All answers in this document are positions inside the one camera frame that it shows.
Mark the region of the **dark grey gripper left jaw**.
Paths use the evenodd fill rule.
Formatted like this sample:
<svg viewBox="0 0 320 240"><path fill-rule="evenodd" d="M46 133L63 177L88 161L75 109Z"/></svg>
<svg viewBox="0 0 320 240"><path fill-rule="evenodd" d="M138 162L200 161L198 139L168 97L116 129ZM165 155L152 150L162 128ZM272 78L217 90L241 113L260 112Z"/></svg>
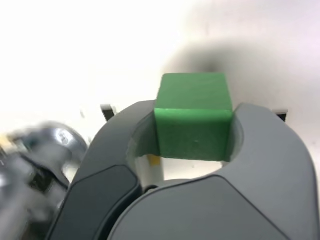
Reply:
<svg viewBox="0 0 320 240"><path fill-rule="evenodd" d="M47 239L106 239L119 216L143 194L136 159L159 153L154 107L153 100L137 102L96 134Z"/></svg>

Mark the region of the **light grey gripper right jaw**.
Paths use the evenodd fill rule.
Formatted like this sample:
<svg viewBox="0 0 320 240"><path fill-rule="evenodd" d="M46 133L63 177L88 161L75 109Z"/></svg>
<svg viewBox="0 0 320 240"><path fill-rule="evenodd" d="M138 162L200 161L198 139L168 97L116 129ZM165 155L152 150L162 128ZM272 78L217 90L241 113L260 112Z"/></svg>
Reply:
<svg viewBox="0 0 320 240"><path fill-rule="evenodd" d="M317 240L317 177L300 137L269 109L235 111L230 163L136 200L111 240Z"/></svg>

